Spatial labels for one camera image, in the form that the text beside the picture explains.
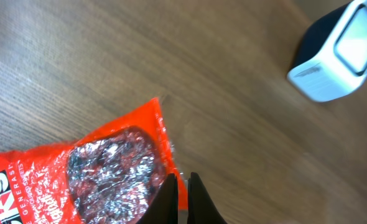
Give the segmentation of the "red Hacks candy bag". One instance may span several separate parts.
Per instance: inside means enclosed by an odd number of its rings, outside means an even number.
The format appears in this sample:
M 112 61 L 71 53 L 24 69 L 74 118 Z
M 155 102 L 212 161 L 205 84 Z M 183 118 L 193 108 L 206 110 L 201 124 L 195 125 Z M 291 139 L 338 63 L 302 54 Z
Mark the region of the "red Hacks candy bag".
M 171 173 L 153 98 L 78 141 L 0 152 L 0 223 L 136 223 Z

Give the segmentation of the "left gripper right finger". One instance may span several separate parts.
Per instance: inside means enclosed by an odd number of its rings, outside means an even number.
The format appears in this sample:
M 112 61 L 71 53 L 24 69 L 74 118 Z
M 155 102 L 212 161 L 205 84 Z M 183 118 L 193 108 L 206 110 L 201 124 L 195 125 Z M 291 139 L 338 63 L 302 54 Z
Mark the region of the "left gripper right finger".
M 187 224 L 227 224 L 196 172 L 188 180 Z

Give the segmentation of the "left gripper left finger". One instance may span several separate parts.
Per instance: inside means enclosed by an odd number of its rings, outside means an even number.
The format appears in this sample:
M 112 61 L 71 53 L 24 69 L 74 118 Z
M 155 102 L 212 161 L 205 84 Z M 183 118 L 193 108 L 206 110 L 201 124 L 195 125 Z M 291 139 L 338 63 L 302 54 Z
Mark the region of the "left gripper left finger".
M 137 224 L 178 224 L 178 183 L 169 174 Z

